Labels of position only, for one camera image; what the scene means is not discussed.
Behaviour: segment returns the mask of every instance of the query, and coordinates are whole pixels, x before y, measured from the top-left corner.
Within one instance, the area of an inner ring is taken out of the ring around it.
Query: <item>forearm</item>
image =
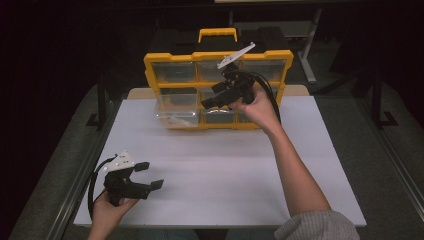
[[[109,234],[110,233],[105,232],[104,229],[92,226],[87,240],[106,240]]]
[[[281,126],[265,130],[274,149],[281,183],[290,215],[330,210],[320,187],[306,168]]]

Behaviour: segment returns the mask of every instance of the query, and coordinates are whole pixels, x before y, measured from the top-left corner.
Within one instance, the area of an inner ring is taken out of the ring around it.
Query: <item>wire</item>
[[[271,84],[269,83],[268,79],[266,79],[263,75],[256,73],[256,72],[247,72],[243,70],[234,70],[230,71],[228,73],[242,73],[246,74],[249,77],[253,78],[261,87],[264,89],[265,93],[268,96],[268,99],[270,100],[272,107],[274,108],[275,115],[278,118],[278,121],[281,123],[281,117],[280,117],[280,109],[278,107],[278,103],[275,100],[274,93],[272,92]]]
[[[90,186],[88,187],[88,196],[87,196],[87,206],[88,206],[88,212],[90,213],[90,218],[91,220],[93,220],[93,208],[94,208],[94,202],[95,200],[93,200],[93,194],[94,194],[94,186],[96,185],[96,180],[97,180],[97,175],[99,175],[99,171],[100,169],[109,162],[112,162],[113,159],[116,158],[117,155],[115,155],[115,157],[113,158],[109,158],[106,159],[105,161],[103,161],[102,163],[100,163],[100,165],[97,167],[97,169],[93,172],[93,174],[91,175],[91,179],[90,179]]]

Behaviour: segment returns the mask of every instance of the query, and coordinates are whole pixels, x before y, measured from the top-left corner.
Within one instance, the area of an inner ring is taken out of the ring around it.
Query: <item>yellow handle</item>
[[[202,41],[203,36],[221,36],[221,35],[233,35],[234,41],[237,42],[237,31],[235,28],[207,28],[200,29],[199,32],[199,43]]]

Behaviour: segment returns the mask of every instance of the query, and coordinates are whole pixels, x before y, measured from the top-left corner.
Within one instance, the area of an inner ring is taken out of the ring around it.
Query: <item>black cable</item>
[[[272,107],[274,108],[275,115],[278,118],[278,121],[281,123],[281,117],[280,117],[280,108],[278,107],[278,103],[275,100],[274,93],[272,92],[271,85],[269,85],[269,82],[264,78],[261,78],[261,75],[257,75],[254,78],[259,85],[265,90],[265,93],[268,96],[269,101],[272,104]]]
[[[88,187],[88,196],[87,196],[87,205],[88,205],[88,212],[90,213],[90,218],[91,220],[93,220],[93,208],[94,208],[94,201],[93,200],[93,194],[94,194],[94,187],[96,185],[96,180],[97,180],[97,175],[99,175],[99,171],[100,169],[109,162],[112,162],[113,159],[115,159],[115,157],[113,158],[109,158],[106,159],[105,161],[103,161],[98,167],[97,169],[93,172],[93,174],[91,175],[91,179],[90,179],[90,186]]]

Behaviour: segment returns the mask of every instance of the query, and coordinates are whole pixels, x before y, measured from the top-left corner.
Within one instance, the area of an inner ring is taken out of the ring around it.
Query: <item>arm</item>
[[[330,210],[330,205],[320,187],[303,164],[275,116],[265,92],[254,88],[254,95],[255,100],[249,105],[237,101],[230,104],[229,107],[246,114],[268,135],[274,150],[290,215]]]
[[[139,199],[122,198],[119,206],[109,203],[107,192],[102,193],[94,203],[93,224],[91,225],[88,240],[104,240],[119,225],[122,217],[138,202]]]

